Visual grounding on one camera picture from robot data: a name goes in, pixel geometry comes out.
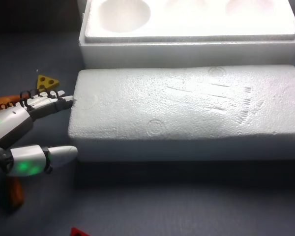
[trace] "yellow triangle block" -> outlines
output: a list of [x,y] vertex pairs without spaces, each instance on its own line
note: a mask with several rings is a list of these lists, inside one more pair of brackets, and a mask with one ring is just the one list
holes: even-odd
[[59,80],[55,80],[44,75],[38,75],[37,89],[40,92],[43,92],[44,88],[46,88],[48,91],[53,90],[55,87],[59,86],[59,84]]

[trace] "white foam container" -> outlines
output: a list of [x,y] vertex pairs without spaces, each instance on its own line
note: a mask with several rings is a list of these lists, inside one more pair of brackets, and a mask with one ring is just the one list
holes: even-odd
[[295,159],[290,65],[83,70],[74,98],[80,161]]
[[282,64],[295,55],[287,0],[90,0],[86,68]]

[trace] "round hole in styrofoam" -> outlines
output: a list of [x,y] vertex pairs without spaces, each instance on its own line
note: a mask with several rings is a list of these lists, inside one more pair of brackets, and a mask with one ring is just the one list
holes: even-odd
[[107,0],[99,9],[99,21],[105,30],[123,33],[142,27],[150,18],[150,8],[143,0]]

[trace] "robotic hand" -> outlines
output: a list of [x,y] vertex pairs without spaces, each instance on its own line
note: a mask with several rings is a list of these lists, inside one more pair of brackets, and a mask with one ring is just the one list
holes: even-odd
[[50,173],[53,168],[72,161],[78,153],[76,147],[40,147],[39,145],[6,149],[33,127],[33,122],[50,114],[68,109],[73,96],[64,91],[42,92],[0,111],[0,168],[9,176],[31,176]]

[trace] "dark gray table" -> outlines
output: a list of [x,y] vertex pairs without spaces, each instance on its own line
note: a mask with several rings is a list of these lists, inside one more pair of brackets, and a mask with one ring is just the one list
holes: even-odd
[[[83,61],[78,34],[0,36],[0,96],[35,86],[37,73],[72,94]],[[15,146],[69,142],[70,111],[35,123]],[[26,196],[6,210],[1,236],[295,236],[295,162],[72,163],[22,179]]]

